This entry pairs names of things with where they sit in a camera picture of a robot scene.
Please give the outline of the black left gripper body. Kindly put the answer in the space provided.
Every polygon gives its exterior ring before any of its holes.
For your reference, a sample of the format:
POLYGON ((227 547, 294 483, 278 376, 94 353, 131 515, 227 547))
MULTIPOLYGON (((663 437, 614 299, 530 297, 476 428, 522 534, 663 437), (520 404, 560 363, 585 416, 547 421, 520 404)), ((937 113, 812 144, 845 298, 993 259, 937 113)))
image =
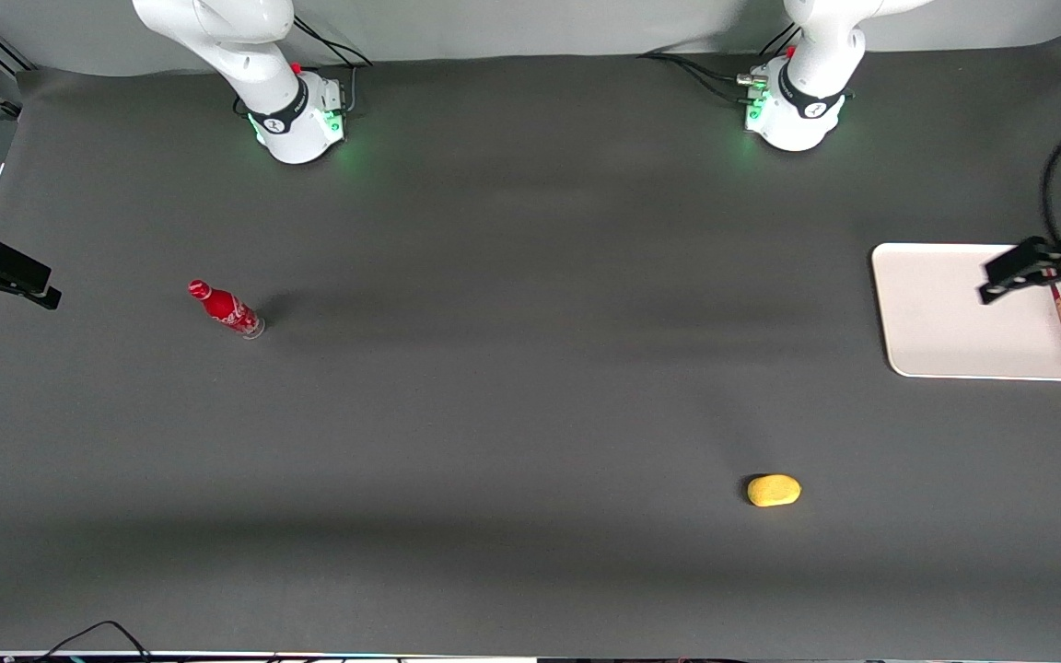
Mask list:
POLYGON ((1024 287, 1061 285, 1061 242, 1026 238, 984 264, 982 306, 1024 287))

